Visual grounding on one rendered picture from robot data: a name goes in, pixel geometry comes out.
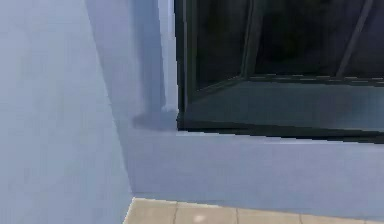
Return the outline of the black framed window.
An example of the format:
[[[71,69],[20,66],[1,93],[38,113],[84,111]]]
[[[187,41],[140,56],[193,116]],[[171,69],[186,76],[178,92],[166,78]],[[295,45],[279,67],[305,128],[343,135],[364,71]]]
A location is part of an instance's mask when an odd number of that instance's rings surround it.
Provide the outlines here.
[[[384,144],[384,0],[173,0],[180,131]]]

